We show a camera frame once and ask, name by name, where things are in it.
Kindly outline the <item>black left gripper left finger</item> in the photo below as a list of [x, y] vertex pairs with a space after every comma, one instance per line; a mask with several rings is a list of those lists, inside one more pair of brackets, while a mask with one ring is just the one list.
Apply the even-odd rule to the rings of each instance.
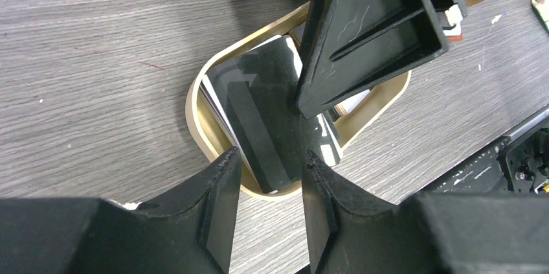
[[241, 156], [129, 210], [101, 198], [3, 198], [2, 273], [228, 273]]

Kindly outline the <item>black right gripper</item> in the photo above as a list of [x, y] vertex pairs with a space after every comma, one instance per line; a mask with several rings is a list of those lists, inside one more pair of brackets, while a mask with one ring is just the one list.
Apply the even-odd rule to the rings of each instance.
[[449, 44], [438, 17], [465, 0], [311, 0], [299, 54], [297, 108], [311, 118], [427, 63]]

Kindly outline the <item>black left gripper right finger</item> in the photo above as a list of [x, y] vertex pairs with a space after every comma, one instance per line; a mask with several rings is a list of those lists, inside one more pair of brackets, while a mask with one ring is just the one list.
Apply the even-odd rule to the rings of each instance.
[[306, 157], [304, 273], [548, 272], [547, 197], [418, 192], [394, 205]]

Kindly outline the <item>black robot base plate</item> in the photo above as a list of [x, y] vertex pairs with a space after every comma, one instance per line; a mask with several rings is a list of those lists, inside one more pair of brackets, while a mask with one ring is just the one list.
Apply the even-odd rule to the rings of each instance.
[[548, 194], [548, 106], [422, 188], [429, 192]]

